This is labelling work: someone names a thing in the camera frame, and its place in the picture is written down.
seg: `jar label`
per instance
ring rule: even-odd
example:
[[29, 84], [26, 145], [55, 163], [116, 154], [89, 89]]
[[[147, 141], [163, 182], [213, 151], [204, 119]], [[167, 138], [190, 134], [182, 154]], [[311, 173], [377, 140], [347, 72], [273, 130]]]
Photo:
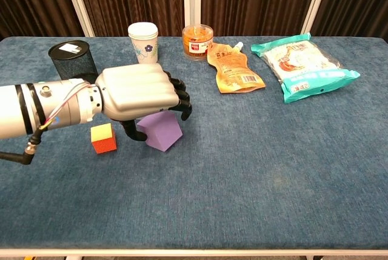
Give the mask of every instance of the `jar label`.
[[209, 44], [213, 41], [213, 39], [210, 39], [206, 42], [196, 43], [196, 42], [189, 42], [189, 52], [190, 53], [206, 53], [207, 47]]

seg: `barcode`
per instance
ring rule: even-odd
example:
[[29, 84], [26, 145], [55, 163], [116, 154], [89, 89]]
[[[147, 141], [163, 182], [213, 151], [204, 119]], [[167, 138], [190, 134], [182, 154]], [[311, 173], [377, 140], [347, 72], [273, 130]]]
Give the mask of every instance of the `barcode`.
[[245, 83], [248, 83], [248, 82], [257, 82], [257, 79], [255, 76], [242, 76], [242, 81], [244, 81]]

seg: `paper cup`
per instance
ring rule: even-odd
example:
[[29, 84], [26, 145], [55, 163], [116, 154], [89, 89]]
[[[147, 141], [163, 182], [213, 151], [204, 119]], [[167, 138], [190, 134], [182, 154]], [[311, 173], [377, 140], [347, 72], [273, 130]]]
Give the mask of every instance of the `paper cup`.
[[138, 62], [158, 62], [158, 28], [151, 22], [136, 22], [128, 27]]

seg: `mesh pencil holder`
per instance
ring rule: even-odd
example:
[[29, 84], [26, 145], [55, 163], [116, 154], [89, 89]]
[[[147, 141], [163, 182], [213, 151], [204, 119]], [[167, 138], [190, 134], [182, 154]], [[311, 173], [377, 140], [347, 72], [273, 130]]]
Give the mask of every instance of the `mesh pencil holder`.
[[95, 83], [98, 72], [89, 44], [85, 41], [66, 41], [53, 46], [48, 55], [62, 80], [82, 78]]

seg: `wire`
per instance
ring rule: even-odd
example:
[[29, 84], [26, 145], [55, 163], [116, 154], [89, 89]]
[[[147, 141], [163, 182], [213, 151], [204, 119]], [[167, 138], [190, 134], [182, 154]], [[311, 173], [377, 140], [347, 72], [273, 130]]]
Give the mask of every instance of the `wire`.
[[87, 87], [92, 87], [88, 82], [82, 82], [82, 83], [79, 83], [79, 84], [76, 84], [72, 89], [70, 89], [70, 91], [67, 93], [67, 95], [65, 96], [65, 98], [63, 99], [63, 101], [57, 105], [53, 111], [51, 112], [51, 114], [48, 116], [48, 118], [46, 119], [45, 123], [40, 126], [39, 128], [41, 130], [47, 128], [54, 120], [55, 116], [62, 110], [62, 108], [66, 105], [66, 103], [68, 103], [69, 100], [72, 99], [72, 97], [74, 97], [74, 95], [76, 95], [77, 93], [79, 93], [82, 89], [85, 89]]

